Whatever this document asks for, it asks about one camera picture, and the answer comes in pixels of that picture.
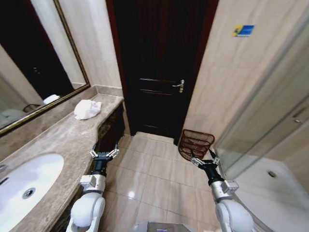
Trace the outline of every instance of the marble countertop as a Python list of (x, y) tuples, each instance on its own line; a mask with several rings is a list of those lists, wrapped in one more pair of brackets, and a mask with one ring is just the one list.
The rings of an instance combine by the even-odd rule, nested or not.
[(122, 103), (123, 98), (98, 94), (92, 100), (102, 102), (98, 115), (87, 120), (76, 120), (70, 113), (1, 162), (8, 165), (8, 170), (13, 170), (45, 153), (58, 153), (64, 158), (57, 181), (12, 232), (48, 231), (70, 203), (81, 176), (90, 167), (92, 158), (88, 151), (97, 141), (98, 127)]

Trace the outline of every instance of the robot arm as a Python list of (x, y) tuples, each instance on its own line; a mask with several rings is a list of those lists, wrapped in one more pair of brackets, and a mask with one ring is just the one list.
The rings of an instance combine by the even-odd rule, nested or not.
[(191, 151), (191, 162), (205, 171), (216, 203), (216, 215), (223, 232), (251, 232), (253, 219), (238, 202), (233, 201), (233, 193), (239, 188), (234, 180), (224, 180), (217, 172), (219, 157), (209, 150), (213, 160), (200, 160)]
[(89, 153), (95, 163), (94, 169), (90, 175), (83, 175), (80, 180), (84, 195), (74, 203), (71, 209), (67, 232), (77, 232), (79, 228), (87, 232), (98, 231), (99, 221), (105, 207), (102, 195), (105, 189), (107, 163), (118, 155), (118, 144), (111, 152), (96, 153), (93, 148)]

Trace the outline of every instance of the vanity cabinet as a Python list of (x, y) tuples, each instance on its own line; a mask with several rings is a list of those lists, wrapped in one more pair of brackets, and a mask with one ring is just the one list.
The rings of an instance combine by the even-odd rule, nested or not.
[(123, 106), (120, 105), (98, 128), (98, 141), (94, 147), (96, 152), (111, 151), (120, 140), (125, 130)]

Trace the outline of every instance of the shower enclosure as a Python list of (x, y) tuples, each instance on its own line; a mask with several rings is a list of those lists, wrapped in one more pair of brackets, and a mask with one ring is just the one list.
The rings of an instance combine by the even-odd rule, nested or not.
[(270, 231), (309, 231), (306, 12), (216, 145), (236, 195)]

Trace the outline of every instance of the shower drain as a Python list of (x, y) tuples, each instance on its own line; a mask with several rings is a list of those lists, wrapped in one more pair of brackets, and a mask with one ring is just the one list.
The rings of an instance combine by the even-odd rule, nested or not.
[(23, 199), (27, 199), (29, 197), (31, 197), (35, 192), (35, 188), (29, 188), (28, 190), (26, 190), (23, 194)]
[(272, 172), (272, 171), (269, 171), (268, 172), (268, 175), (270, 175), (271, 177), (273, 177), (273, 178), (275, 178), (277, 175), (274, 173), (274, 172)]

